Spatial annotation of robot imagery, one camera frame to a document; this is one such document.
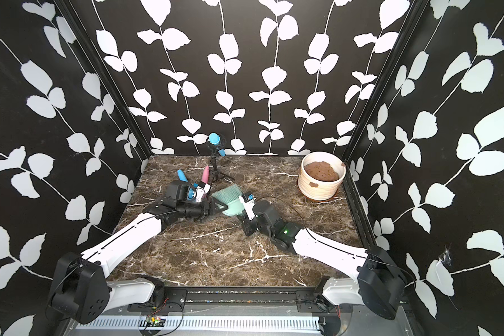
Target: black tripod stand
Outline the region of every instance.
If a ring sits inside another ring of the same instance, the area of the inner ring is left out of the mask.
[[[213,185],[216,181],[222,178],[229,178],[232,181],[235,181],[235,178],[229,176],[228,174],[223,173],[216,166],[216,157],[218,155],[225,156],[224,146],[226,145],[226,138],[224,136],[219,136],[215,133],[211,133],[209,135],[209,141],[206,142],[208,148],[211,150],[211,162],[209,163],[213,169],[209,172],[209,177],[211,178],[210,185]]]

